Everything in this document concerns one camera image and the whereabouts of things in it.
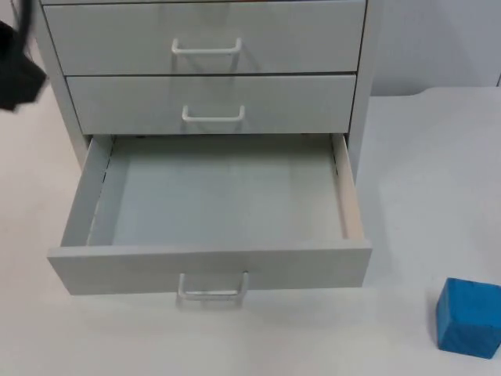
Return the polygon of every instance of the closed drawer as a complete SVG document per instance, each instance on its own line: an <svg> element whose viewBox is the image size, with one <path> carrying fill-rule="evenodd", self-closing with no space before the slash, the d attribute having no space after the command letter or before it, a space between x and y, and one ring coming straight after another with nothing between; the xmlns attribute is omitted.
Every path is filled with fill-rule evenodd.
<svg viewBox="0 0 501 376"><path fill-rule="evenodd" d="M184 295L357 287L369 256L343 136L95 137L49 261L71 294Z"/></svg>
<svg viewBox="0 0 501 376"><path fill-rule="evenodd" d="M355 76L71 77L84 134L343 133Z"/></svg>
<svg viewBox="0 0 501 376"><path fill-rule="evenodd" d="M365 2L46 6L65 75L354 72Z"/></svg>

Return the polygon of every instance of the blue block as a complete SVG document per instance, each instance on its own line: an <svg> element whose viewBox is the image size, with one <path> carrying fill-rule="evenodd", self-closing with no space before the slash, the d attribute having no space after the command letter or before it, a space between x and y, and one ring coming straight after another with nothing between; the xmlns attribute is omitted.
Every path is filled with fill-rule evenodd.
<svg viewBox="0 0 501 376"><path fill-rule="evenodd" d="M438 348L491 359L501 344L501 287L448 278L437 304Z"/></svg>

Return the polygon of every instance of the white cabinet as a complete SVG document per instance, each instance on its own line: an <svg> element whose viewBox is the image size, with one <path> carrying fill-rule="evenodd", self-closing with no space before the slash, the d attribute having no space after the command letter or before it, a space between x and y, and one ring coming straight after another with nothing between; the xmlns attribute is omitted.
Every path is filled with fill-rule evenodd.
<svg viewBox="0 0 501 376"><path fill-rule="evenodd" d="M360 286L371 247L348 154L381 1L85 3L37 3L82 164L90 140L49 252L68 291Z"/></svg>

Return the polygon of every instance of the cabinet side panel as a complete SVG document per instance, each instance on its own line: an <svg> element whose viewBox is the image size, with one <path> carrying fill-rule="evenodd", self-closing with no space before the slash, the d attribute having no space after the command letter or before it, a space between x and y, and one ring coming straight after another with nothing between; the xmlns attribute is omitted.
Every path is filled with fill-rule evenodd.
<svg viewBox="0 0 501 376"><path fill-rule="evenodd" d="M52 43L52 37L45 18L44 10L38 0L34 2L34 11L34 30L38 48L40 49L41 57L44 60L45 70L50 77L50 83L56 95L59 110L61 111L68 135L70 136L70 141L77 156L78 163L83 167L85 156L87 155L88 142L86 137L81 133L73 101L71 100L70 91L68 90L66 79L61 71L56 50L54 49L54 44Z"/></svg>
<svg viewBox="0 0 501 376"><path fill-rule="evenodd" d="M355 99L351 113L351 125L348 138L348 153L351 170L356 180L359 170L363 132L366 126L367 107L376 67L377 39L380 33L384 0L367 0L366 21L360 51L359 72L355 86Z"/></svg>

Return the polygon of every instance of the white wall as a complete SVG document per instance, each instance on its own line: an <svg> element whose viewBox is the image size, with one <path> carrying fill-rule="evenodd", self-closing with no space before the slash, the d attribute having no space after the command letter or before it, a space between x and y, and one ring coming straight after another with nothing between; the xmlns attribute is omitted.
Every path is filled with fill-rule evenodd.
<svg viewBox="0 0 501 376"><path fill-rule="evenodd" d="M496 86L501 0L385 0L373 94Z"/></svg>

